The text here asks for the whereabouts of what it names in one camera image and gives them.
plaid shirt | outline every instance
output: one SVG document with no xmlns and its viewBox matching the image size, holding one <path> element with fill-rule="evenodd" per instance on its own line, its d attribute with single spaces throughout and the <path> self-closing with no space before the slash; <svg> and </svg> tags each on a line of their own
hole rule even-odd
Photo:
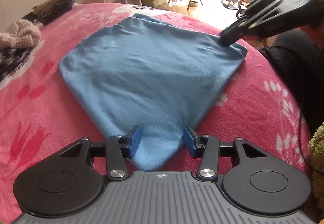
<svg viewBox="0 0 324 224">
<path fill-rule="evenodd" d="M 31 49 L 3 49 L 0 51 L 0 81 L 14 74 L 28 59 Z"/>
</svg>

pink blanket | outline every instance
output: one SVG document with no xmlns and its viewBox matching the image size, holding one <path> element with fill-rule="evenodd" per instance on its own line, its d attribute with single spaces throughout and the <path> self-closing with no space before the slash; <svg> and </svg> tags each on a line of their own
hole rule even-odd
<svg viewBox="0 0 324 224">
<path fill-rule="evenodd" d="M 10 223 L 21 213 L 12 192 L 20 172 L 78 138 L 103 140 L 65 85 L 57 63 L 83 38 L 135 13 L 155 16 L 185 29 L 214 35 L 220 32 L 181 14 L 109 3 L 76 6 L 46 26 L 25 65 L 0 82 L 0 220 Z M 216 135 L 222 141 L 246 138 L 305 171 L 297 139 L 300 111 L 294 98 L 267 60 L 244 41 L 239 43 L 248 48 L 245 62 L 201 123 L 198 133 Z M 303 123 L 303 144 L 308 139 L 309 132 Z M 199 162 L 182 148 L 163 170 L 195 172 Z M 105 173 L 104 159 L 95 159 L 94 167 Z M 230 167 L 230 159 L 220 160 L 220 173 Z"/>
</svg>

folded clothes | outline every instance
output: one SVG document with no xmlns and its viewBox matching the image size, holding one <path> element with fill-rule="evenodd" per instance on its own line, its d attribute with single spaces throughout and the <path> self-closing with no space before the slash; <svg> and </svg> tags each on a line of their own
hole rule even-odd
<svg viewBox="0 0 324 224">
<path fill-rule="evenodd" d="M 30 22 L 41 22 L 43 25 L 51 23 L 53 20 L 57 19 L 61 15 L 72 9 L 74 0 L 50 0 L 45 3 L 35 6 L 35 10 L 29 14 L 22 17 Z"/>
<path fill-rule="evenodd" d="M 133 159 L 158 169 L 197 127 L 247 49 L 135 14 L 81 41 L 59 62 L 75 98 L 105 137 L 142 127 Z"/>
<path fill-rule="evenodd" d="M 25 49 L 36 47 L 41 38 L 41 31 L 28 20 L 15 20 L 0 33 L 0 51 L 5 48 Z"/>
<path fill-rule="evenodd" d="M 0 81 L 13 74 L 28 59 L 31 48 L 27 49 L 3 49 L 0 51 Z"/>
</svg>

gray ribbed plate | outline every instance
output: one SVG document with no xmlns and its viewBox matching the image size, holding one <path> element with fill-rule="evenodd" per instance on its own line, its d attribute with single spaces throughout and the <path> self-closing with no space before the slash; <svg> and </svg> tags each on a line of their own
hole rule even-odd
<svg viewBox="0 0 324 224">
<path fill-rule="evenodd" d="M 42 219 L 22 214 L 15 224 L 312 224 L 302 212 L 260 217 L 235 208 L 209 182 L 190 172 L 134 172 L 112 182 L 90 207 L 75 215 Z"/>
</svg>

wooden floor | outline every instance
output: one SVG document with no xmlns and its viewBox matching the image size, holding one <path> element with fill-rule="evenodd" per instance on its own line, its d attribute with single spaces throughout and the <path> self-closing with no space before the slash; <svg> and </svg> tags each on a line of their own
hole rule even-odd
<svg viewBox="0 0 324 224">
<path fill-rule="evenodd" d="M 198 2 L 198 7 L 190 7 L 189 11 L 187 11 L 188 1 L 178 1 L 172 6 L 164 4 L 157 8 L 199 19 L 219 29 L 224 29 L 236 21 L 237 10 L 227 10 L 221 4 L 221 0 L 201 0 L 203 5 L 201 5 L 199 0 L 193 0 Z"/>
</svg>

